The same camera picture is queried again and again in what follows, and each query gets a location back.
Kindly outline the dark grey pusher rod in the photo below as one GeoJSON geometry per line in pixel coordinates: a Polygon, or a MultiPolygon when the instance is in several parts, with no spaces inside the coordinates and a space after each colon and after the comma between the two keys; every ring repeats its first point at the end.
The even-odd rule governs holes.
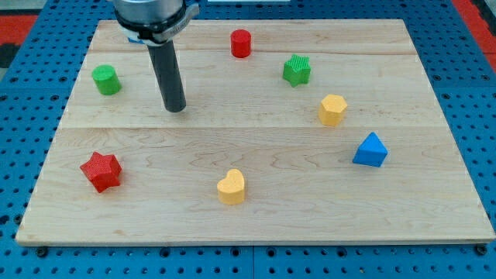
{"type": "Polygon", "coordinates": [[[169,41],[162,46],[149,46],[148,52],[165,109],[169,112],[182,111],[186,107],[186,98],[174,42],[169,41]]]}

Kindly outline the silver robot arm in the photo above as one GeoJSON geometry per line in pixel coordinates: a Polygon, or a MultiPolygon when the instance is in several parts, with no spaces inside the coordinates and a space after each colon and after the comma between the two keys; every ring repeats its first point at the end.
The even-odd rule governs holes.
{"type": "Polygon", "coordinates": [[[186,107],[173,38],[199,14],[197,3],[185,0],[114,0],[115,17],[128,38],[147,46],[164,107],[186,107]]]}

